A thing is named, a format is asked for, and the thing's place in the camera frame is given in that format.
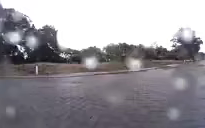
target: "sidewalk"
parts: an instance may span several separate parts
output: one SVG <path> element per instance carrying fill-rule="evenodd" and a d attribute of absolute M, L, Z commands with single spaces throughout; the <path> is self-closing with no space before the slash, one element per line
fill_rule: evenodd
<path fill-rule="evenodd" d="M 171 64 L 165 65 L 165 67 L 175 68 L 180 64 Z M 152 67 L 152 68 L 142 68 L 140 70 L 119 70 L 119 71 L 110 71 L 110 72 L 82 72 L 82 73 L 71 73 L 71 74 L 55 74 L 55 75 L 31 75 L 31 76 L 0 76 L 0 78 L 68 78 L 68 77 L 81 77 L 81 76 L 94 76 L 94 75 L 107 75 L 107 74 L 124 74 L 124 73 L 132 73 L 132 72 L 143 72 L 155 69 L 162 69 L 164 67 Z"/>

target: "asphalt road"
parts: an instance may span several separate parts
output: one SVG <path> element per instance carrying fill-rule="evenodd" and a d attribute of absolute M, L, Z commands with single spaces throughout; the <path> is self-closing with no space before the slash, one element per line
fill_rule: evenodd
<path fill-rule="evenodd" d="M 0 128 L 205 128 L 204 76 L 188 66 L 0 79 Z"/>

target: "treeline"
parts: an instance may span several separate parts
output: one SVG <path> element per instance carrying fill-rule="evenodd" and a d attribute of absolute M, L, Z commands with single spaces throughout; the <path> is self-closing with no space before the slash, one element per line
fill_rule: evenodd
<path fill-rule="evenodd" d="M 0 17 L 0 63 L 9 60 L 14 64 L 34 62 L 81 63 L 82 59 L 96 56 L 101 62 L 124 61 L 126 57 L 158 60 L 195 59 L 200 38 L 194 37 L 190 43 L 184 43 L 175 36 L 173 49 L 167 50 L 154 44 L 145 47 L 142 44 L 110 44 L 103 49 L 95 46 L 87 49 L 60 49 L 57 30 L 50 25 L 37 29 L 30 18 L 14 9 L 3 9 Z"/>

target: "curb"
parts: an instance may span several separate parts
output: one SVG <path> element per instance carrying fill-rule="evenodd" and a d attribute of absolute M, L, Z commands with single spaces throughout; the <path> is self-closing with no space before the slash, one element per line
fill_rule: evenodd
<path fill-rule="evenodd" d="M 134 72 L 144 72 L 149 70 L 162 69 L 165 67 L 176 68 L 177 66 L 164 66 L 164 67 L 152 67 L 152 68 L 143 68 L 137 71 L 131 70 L 120 70 L 120 71 L 111 71 L 111 72 L 95 72 L 92 74 L 82 74 L 82 75 L 64 75 L 64 76 L 53 76 L 53 75 L 38 75 L 38 76 L 0 76 L 0 78 L 16 78 L 16 79 L 26 79 L 26 78 L 70 78 L 70 77 L 82 77 L 82 76 L 96 76 L 96 75 L 108 75 L 108 74 L 126 74 L 126 73 L 134 73 Z"/>

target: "post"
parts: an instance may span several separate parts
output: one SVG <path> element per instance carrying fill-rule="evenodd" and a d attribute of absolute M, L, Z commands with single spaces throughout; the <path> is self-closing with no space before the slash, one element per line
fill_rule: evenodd
<path fill-rule="evenodd" d="M 35 65 L 35 75 L 38 75 L 38 64 Z"/>

